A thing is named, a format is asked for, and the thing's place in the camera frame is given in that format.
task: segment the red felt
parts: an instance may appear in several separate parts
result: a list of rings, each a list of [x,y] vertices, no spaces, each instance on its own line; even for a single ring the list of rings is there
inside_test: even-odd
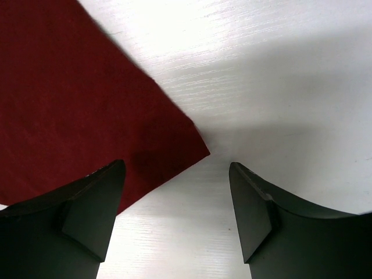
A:
[[[0,38],[0,203],[122,158],[121,212],[209,154],[76,0],[1,0]]]

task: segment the white table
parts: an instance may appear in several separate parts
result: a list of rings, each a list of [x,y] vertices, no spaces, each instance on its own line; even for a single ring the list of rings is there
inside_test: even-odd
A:
[[[99,279],[250,278],[228,165],[372,210],[372,2],[80,0],[212,156],[118,218]]]

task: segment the black plastic part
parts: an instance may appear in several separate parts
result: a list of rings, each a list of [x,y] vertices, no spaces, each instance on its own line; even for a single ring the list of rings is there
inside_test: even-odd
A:
[[[1,279],[95,279],[125,178],[122,160],[0,211]]]
[[[239,163],[230,187],[252,279],[372,278],[372,213],[316,205]]]

